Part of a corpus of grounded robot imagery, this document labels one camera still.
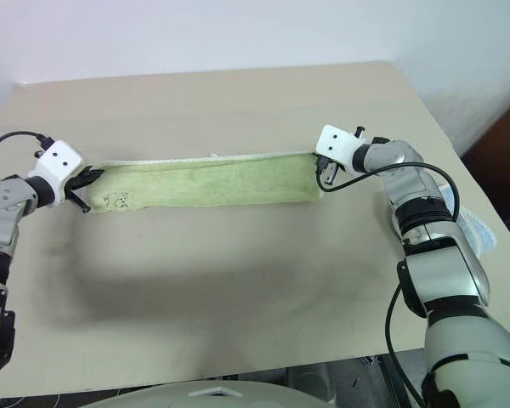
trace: printed logo on towel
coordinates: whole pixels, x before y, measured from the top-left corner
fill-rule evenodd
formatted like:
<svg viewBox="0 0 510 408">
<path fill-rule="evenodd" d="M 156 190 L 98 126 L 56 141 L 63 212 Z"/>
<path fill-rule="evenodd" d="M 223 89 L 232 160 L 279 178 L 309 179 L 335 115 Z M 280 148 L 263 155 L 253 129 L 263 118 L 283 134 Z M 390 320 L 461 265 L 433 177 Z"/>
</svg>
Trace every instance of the printed logo on towel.
<svg viewBox="0 0 510 408">
<path fill-rule="evenodd" d="M 120 191 L 116 193 L 108 193 L 102 196 L 106 208 L 128 208 L 128 193 Z"/>
</svg>

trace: white wall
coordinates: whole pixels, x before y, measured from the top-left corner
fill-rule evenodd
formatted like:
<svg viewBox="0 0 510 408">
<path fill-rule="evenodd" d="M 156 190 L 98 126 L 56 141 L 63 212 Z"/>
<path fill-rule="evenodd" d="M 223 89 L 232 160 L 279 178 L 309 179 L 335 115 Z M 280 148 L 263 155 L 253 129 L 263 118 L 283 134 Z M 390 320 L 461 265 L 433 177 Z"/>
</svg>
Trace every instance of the white wall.
<svg viewBox="0 0 510 408">
<path fill-rule="evenodd" d="M 14 82 L 365 60 L 462 153 L 510 105 L 510 0 L 0 0 L 0 107 Z"/>
</svg>

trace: green towel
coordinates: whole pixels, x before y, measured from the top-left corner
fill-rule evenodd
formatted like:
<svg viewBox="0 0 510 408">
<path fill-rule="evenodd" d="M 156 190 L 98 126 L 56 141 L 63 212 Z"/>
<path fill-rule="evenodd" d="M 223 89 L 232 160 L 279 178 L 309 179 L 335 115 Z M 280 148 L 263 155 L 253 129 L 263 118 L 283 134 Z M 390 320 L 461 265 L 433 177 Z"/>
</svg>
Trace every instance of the green towel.
<svg viewBox="0 0 510 408">
<path fill-rule="evenodd" d="M 314 201 L 320 198 L 314 165 L 311 153 L 112 162 L 100 167 L 105 172 L 88 186 L 87 198 L 97 213 Z"/>
</svg>

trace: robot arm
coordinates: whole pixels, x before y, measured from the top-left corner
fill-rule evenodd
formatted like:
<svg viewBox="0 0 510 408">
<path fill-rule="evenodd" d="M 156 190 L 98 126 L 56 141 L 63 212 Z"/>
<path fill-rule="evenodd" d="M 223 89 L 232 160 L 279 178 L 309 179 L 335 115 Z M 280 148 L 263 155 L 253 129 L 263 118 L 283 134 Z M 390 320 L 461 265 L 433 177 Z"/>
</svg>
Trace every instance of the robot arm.
<svg viewBox="0 0 510 408">
<path fill-rule="evenodd" d="M 406 142 L 325 126 L 316 145 L 318 177 L 331 166 L 360 175 L 387 165 L 422 162 Z M 445 207 L 433 177 L 422 167 L 380 173 L 405 250 L 397 265 L 410 310 L 428 320 L 423 398 L 428 406 L 510 406 L 510 335 L 485 310 L 485 272 Z"/>
<path fill-rule="evenodd" d="M 56 207 L 65 200 L 84 212 L 90 210 L 73 190 L 91 184 L 103 172 L 84 167 L 83 157 L 63 141 L 48 138 L 45 148 L 37 152 L 36 168 L 28 178 L 11 176 L 0 181 L 0 369 L 9 362 L 14 346 L 15 313 L 5 310 L 5 303 L 19 221 L 39 207 Z"/>
</svg>

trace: table surface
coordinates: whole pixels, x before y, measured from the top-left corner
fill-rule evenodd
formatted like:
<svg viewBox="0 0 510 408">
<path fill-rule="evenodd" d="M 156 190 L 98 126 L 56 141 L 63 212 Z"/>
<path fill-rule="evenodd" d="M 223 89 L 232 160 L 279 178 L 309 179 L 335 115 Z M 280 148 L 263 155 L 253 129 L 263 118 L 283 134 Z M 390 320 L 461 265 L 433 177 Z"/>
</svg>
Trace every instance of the table surface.
<svg viewBox="0 0 510 408">
<path fill-rule="evenodd" d="M 490 312 L 510 330 L 510 235 L 405 79 L 384 62 L 131 76 L 17 88 L 0 134 L 66 140 L 98 164 L 312 150 L 327 124 L 411 142 L 494 231 L 481 257 Z M 0 146 L 0 178 L 34 166 L 30 138 Z M 386 351 L 403 257 L 383 186 L 316 203 L 86 214 L 66 203 L 20 224 L 8 281 L 17 314 L 0 395 L 167 383 Z M 397 304 L 398 350 L 425 320 Z"/>
</svg>

